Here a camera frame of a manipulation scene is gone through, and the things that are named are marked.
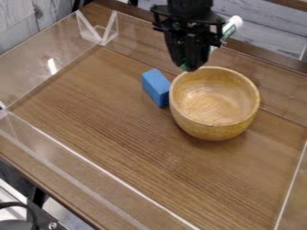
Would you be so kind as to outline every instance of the blue cube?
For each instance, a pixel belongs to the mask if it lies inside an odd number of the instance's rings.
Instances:
[[[171,83],[156,68],[141,74],[141,86],[157,106],[168,106]]]

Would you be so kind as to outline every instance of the blue block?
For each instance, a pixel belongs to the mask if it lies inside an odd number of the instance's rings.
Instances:
[[[156,68],[141,74],[141,86],[157,106],[168,106],[171,83]]]

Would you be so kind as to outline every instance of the bowl rim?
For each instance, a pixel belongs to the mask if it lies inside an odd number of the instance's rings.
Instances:
[[[205,124],[205,123],[201,123],[199,121],[196,121],[195,119],[192,119],[191,117],[185,116],[180,110],[179,110],[179,105],[176,103],[176,101],[173,100],[173,96],[172,96],[172,92],[173,92],[173,86],[176,85],[177,81],[185,77],[185,75],[188,74],[188,72],[183,72],[180,73],[175,79],[172,80],[171,82],[171,89],[169,89],[169,104],[171,104],[171,107],[179,111],[180,115],[191,120],[193,123],[199,124],[199,125],[203,125],[203,126],[208,126],[208,127],[231,127],[231,126],[235,126],[235,125],[239,125],[241,124],[244,121],[247,121],[253,115],[255,113],[257,112],[259,110],[259,107],[260,107],[260,93],[259,93],[259,90],[253,84],[253,82],[251,81],[251,79],[244,76],[241,73],[236,72],[235,70],[232,69],[228,69],[225,67],[219,67],[219,66],[201,66],[199,69],[219,69],[219,70],[224,70],[224,71],[228,71],[228,72],[232,72],[237,77],[240,77],[240,79],[243,79],[247,84],[251,86],[251,88],[253,89],[253,93],[255,93],[255,104],[253,104],[253,107],[252,107],[252,110],[248,114],[248,116],[245,116],[241,120],[236,121],[236,122],[228,122],[228,123],[224,123],[224,124],[217,124],[217,125],[209,125],[209,124]]]

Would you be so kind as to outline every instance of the wooden bowl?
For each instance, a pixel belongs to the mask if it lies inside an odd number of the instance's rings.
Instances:
[[[171,113],[181,129],[204,140],[237,136],[253,121],[260,95],[240,73],[215,66],[183,73],[171,84]]]

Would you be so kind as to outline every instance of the black robot end effector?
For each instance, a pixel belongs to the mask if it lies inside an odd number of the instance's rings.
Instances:
[[[221,46],[225,20],[211,11],[212,0],[168,0],[153,5],[153,29],[164,33],[171,60],[185,71],[207,62],[211,46]]]

